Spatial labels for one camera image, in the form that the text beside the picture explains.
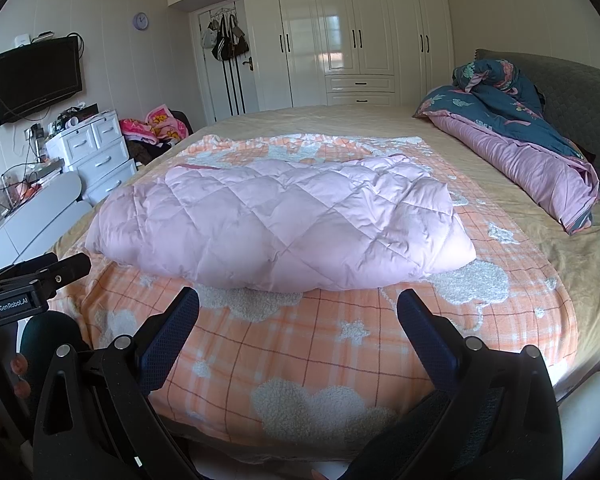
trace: dark pants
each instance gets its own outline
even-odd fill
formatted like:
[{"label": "dark pants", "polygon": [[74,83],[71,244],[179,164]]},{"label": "dark pants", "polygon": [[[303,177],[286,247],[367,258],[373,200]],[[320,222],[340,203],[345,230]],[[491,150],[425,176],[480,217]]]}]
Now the dark pants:
[{"label": "dark pants", "polygon": [[78,324],[62,312],[48,310],[32,317],[22,333],[20,353],[29,362],[29,369],[23,378],[31,386],[29,411],[32,420],[36,420],[42,386],[45,384],[51,359],[56,349],[63,344],[73,346],[78,352],[89,349],[82,340]]}]

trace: white wardrobe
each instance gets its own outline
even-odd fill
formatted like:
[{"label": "white wardrobe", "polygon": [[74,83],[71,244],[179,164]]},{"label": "white wardrobe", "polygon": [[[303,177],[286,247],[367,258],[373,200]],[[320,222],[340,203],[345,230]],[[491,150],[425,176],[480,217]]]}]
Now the white wardrobe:
[{"label": "white wardrobe", "polygon": [[415,106],[451,82],[447,0],[244,0],[260,110]]}]

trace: television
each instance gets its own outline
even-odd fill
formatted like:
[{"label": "television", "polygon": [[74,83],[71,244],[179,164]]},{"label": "television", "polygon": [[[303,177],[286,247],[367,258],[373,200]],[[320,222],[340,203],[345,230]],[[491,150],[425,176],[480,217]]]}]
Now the television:
[{"label": "television", "polygon": [[82,91],[78,37],[28,44],[0,54],[0,124]]}]

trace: human hand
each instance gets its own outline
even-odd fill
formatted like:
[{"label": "human hand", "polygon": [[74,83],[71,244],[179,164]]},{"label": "human hand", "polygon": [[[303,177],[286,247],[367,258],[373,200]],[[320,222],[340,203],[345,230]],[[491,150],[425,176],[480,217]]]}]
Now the human hand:
[{"label": "human hand", "polygon": [[[29,364],[27,363],[27,360],[22,354],[16,354],[16,357],[14,357],[11,360],[11,371],[18,376],[27,373],[28,368]],[[27,381],[19,381],[13,387],[13,393],[15,393],[16,397],[18,397],[19,399],[27,399],[27,397],[29,397],[31,394],[31,386],[29,386],[29,383],[27,383]]]}]

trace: wall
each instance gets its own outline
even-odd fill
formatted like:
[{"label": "wall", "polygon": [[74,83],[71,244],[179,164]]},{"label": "wall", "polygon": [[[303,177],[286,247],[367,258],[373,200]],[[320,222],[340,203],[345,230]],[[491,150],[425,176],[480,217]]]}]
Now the wall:
[{"label": "wall", "polygon": [[[142,32],[132,26],[140,11],[150,20]],[[45,128],[60,111],[81,101],[138,119],[166,103],[184,111],[194,129],[205,126],[188,15],[167,7],[167,0],[8,0],[0,12],[0,52],[13,48],[19,34],[35,37],[47,30],[56,36],[79,32],[85,51],[84,91],[51,107],[40,121]],[[41,118],[45,111],[30,117]],[[24,162],[24,130],[32,124],[0,126],[0,175]]]},{"label": "wall", "polygon": [[600,16],[589,0],[449,0],[456,64],[477,48],[600,68]]}]

